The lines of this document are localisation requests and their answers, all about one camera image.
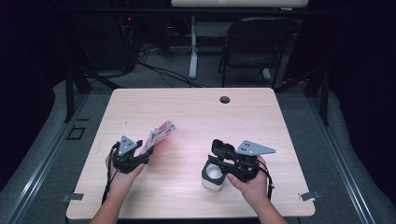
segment black chair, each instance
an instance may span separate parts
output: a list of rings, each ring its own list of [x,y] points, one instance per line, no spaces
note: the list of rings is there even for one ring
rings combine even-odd
[[[228,29],[219,70],[222,87],[226,68],[275,68],[272,88],[276,84],[286,42],[297,32],[294,21],[284,18],[245,18]]]

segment hand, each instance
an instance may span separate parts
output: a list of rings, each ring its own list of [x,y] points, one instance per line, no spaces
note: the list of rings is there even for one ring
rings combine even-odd
[[[108,168],[108,160],[109,157],[106,158],[106,166]],[[121,172],[117,172],[116,167],[113,165],[113,161],[111,162],[110,167],[110,178],[114,176],[113,181],[110,185],[110,192],[108,193],[107,198],[117,197],[118,200],[124,200],[131,190],[132,184],[137,176],[143,171],[144,164],[138,165],[131,173],[124,174]]]
[[[257,160],[265,164],[265,160],[261,156],[257,156]],[[240,181],[232,174],[227,174],[227,178],[234,187],[241,191],[245,200],[254,210],[258,209],[261,204],[270,202],[267,197],[267,176],[265,173],[259,171],[256,178],[247,183]]]

